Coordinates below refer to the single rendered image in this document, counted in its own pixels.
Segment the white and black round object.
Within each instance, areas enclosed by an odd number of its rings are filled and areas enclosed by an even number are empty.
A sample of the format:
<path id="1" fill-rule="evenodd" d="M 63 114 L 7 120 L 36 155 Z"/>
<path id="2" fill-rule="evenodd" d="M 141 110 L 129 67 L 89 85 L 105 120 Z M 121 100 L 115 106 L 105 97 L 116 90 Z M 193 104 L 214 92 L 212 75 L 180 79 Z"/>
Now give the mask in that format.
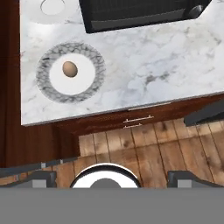
<path id="1" fill-rule="evenodd" d="M 137 176 L 119 164 L 99 163 L 81 171 L 71 188 L 140 188 Z"/>

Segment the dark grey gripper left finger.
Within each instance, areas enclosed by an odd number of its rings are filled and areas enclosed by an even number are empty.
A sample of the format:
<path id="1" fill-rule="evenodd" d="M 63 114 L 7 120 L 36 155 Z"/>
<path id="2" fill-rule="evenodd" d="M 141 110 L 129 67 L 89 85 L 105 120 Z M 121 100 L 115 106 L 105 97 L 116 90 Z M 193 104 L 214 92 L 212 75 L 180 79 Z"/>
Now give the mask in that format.
<path id="1" fill-rule="evenodd" d="M 57 186 L 56 178 L 57 173 L 55 171 L 35 171 L 23 180 L 9 183 L 7 185 L 0 185 L 0 188 L 55 188 Z"/>

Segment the thin grey bar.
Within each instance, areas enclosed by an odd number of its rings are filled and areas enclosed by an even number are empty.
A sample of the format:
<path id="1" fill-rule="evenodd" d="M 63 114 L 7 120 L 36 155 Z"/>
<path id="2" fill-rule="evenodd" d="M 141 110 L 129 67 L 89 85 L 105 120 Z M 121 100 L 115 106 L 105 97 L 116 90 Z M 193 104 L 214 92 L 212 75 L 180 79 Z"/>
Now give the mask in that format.
<path id="1" fill-rule="evenodd" d="M 70 157 L 66 159 L 58 159 L 58 160 L 52 160 L 48 162 L 41 162 L 36 164 L 26 164 L 26 165 L 20 165 L 10 168 L 0 168 L 0 178 L 6 178 L 9 176 L 17 175 L 23 172 L 31 172 L 35 170 L 40 170 L 42 168 L 47 168 L 50 166 L 60 165 L 67 162 L 72 162 L 76 160 L 76 157 Z"/>

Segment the plain white plate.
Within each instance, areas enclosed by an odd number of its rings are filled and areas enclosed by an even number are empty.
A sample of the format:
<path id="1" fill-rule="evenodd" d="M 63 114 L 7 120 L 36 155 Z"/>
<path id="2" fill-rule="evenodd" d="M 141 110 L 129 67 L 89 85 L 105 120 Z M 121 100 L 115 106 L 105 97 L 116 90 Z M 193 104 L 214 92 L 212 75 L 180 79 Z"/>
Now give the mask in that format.
<path id="1" fill-rule="evenodd" d="M 21 0 L 20 10 L 34 23 L 63 23 L 79 8 L 79 0 Z"/>

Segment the brown egg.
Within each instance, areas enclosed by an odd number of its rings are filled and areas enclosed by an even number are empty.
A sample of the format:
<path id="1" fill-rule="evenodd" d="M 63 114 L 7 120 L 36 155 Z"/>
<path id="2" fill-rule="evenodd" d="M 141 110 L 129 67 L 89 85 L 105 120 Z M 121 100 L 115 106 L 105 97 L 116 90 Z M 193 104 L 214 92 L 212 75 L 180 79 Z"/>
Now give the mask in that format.
<path id="1" fill-rule="evenodd" d="M 69 78 L 73 78 L 78 73 L 77 66 L 72 61 L 66 61 L 62 67 L 63 73 Z"/>

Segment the white plate with marbled rim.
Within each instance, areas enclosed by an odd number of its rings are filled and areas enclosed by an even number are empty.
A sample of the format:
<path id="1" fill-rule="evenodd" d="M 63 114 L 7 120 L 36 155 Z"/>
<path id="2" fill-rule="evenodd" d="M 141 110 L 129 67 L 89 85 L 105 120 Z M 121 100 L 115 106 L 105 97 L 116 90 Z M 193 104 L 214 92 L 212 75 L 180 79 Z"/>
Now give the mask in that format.
<path id="1" fill-rule="evenodd" d="M 72 61 L 78 68 L 75 77 L 64 75 L 62 67 Z M 91 45 L 67 42 L 49 49 L 39 60 L 36 82 L 47 98 L 59 103 L 83 102 L 102 86 L 106 65 L 101 54 Z"/>

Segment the dark grey slanted bar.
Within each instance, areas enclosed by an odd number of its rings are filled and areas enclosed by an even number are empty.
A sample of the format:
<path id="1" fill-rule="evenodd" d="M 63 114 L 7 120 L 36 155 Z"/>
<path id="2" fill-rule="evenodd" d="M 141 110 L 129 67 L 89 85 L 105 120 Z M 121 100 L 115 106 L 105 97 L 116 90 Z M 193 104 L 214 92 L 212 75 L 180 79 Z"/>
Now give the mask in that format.
<path id="1" fill-rule="evenodd" d="M 184 117 L 186 127 L 224 120 L 224 99 L 206 105 Z"/>

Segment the dark wood counter cabinet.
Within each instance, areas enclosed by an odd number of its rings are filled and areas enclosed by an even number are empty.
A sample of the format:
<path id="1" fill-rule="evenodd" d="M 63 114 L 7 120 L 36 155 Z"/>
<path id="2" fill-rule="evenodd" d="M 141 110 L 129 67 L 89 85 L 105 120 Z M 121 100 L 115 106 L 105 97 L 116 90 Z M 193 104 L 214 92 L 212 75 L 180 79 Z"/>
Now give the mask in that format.
<path id="1" fill-rule="evenodd" d="M 0 166 L 79 155 L 80 135 L 138 118 L 176 119 L 224 97 L 224 0 L 195 21 L 97 33 L 108 63 L 100 92 L 78 104 L 43 96 L 39 50 L 19 50 L 19 1 L 0 0 Z"/>

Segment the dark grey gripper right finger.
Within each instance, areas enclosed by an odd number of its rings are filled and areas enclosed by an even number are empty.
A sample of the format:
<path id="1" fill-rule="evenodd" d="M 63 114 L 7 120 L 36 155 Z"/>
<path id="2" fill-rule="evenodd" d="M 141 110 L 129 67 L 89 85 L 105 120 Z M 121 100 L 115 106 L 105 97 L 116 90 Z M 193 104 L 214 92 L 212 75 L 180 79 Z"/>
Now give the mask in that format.
<path id="1" fill-rule="evenodd" d="M 222 185 L 212 183 L 210 181 L 198 178 L 190 171 L 168 171 L 167 172 L 168 188 L 202 188 L 202 187 L 218 187 Z"/>

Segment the black microwave oven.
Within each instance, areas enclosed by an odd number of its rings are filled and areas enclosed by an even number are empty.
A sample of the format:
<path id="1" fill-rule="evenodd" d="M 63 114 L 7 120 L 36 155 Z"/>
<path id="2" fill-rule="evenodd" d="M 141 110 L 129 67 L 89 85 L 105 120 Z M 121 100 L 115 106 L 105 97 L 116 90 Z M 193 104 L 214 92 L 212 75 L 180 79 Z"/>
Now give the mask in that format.
<path id="1" fill-rule="evenodd" d="M 198 18 L 213 0 L 79 0 L 86 33 Z"/>

